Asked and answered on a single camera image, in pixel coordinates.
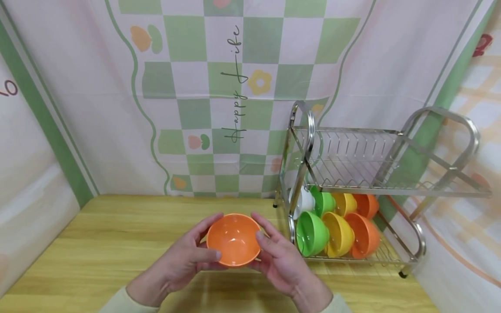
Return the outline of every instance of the hand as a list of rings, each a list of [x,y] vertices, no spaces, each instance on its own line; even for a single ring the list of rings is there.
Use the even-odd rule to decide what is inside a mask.
[[[311,272],[296,247],[264,217],[253,212],[252,218],[266,231],[256,239],[261,246],[258,258],[249,267],[263,273],[278,291],[289,296],[300,313],[318,313],[332,300],[330,289]]]
[[[226,269],[217,263],[221,252],[207,249],[207,244],[200,242],[212,224],[222,217],[222,213],[209,216],[179,238],[127,285],[129,296],[142,305],[159,307],[169,293],[186,287],[201,270]]]

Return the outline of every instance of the dish rack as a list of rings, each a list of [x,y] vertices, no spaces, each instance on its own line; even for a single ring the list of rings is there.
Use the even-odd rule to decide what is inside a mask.
[[[298,108],[302,111],[304,126],[295,126]],[[447,119],[462,124],[468,132],[465,149],[448,162],[434,153],[434,146],[426,146],[415,138],[425,118],[437,121]],[[296,101],[290,114],[289,126],[282,155],[279,182],[273,207],[283,204],[287,214],[290,240],[296,241],[296,223],[293,220],[300,188],[315,185],[323,192],[366,193],[386,196],[397,214],[409,224],[417,239],[412,252],[401,234],[381,213],[377,218],[391,234],[381,236],[378,250],[365,259],[350,256],[329,258],[317,255],[306,259],[341,263],[393,264],[406,278],[426,254],[426,240],[418,219],[437,197],[488,198],[491,191],[465,175],[462,170],[477,152],[480,133],[475,124],[464,116],[437,107],[426,107],[414,112],[402,130],[316,127],[313,112],[304,101]],[[295,175],[287,171],[297,170]],[[424,169],[434,173],[433,179],[423,179]],[[292,181],[289,200],[286,178]],[[416,209],[407,214],[392,196],[424,196]]]

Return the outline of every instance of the green bowl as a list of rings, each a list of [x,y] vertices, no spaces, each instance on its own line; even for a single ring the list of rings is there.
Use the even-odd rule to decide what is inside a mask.
[[[322,217],[327,212],[334,211],[336,201],[329,192],[320,192],[316,186],[311,187],[310,193],[315,199],[314,212],[318,217]]]
[[[322,252],[329,238],[329,230],[318,216],[309,211],[301,213],[296,226],[296,241],[304,257]]]

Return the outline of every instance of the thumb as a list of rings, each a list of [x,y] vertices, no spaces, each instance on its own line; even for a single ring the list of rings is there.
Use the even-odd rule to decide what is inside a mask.
[[[221,252],[213,249],[195,248],[191,255],[193,263],[211,263],[221,259]]]
[[[282,247],[269,239],[262,231],[258,230],[256,232],[256,240],[261,249],[271,254],[272,257],[280,257],[282,255]]]

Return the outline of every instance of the sleeve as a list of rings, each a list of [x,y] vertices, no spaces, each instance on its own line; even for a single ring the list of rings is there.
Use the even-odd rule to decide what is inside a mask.
[[[127,294],[123,287],[111,297],[99,313],[157,313],[159,309],[159,307],[140,305]]]
[[[331,303],[320,313],[351,313],[351,310],[339,294],[334,294]]]

